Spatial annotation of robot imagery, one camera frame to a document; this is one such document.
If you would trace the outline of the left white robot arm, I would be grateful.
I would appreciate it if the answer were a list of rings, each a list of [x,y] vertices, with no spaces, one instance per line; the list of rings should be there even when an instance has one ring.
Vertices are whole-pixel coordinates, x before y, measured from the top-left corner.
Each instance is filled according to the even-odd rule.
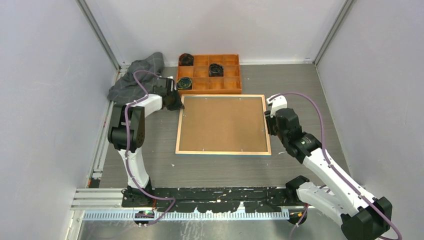
[[[126,192],[134,196],[141,207],[148,207],[153,199],[163,198],[153,195],[145,168],[142,152],[146,137],[145,118],[164,108],[179,111],[184,105],[172,78],[158,77],[152,84],[152,93],[148,93],[141,82],[136,82],[144,91],[144,96],[113,106],[107,139],[122,157],[128,178]]]

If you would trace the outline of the blue picture frame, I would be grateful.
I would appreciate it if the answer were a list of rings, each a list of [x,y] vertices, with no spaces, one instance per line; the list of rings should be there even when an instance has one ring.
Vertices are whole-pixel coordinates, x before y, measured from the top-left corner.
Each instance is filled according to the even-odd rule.
[[[270,156],[263,94],[184,94],[178,155]]]

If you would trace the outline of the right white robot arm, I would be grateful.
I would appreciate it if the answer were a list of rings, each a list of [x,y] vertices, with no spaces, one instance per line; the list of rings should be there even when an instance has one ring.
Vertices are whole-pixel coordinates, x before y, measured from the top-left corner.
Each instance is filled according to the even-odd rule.
[[[292,108],[264,112],[267,131],[277,136],[286,152],[316,174],[330,189],[325,192],[302,175],[286,183],[291,205],[314,206],[339,225],[348,240],[375,240],[390,230],[393,206],[356,183],[322,148],[321,142],[302,130]]]

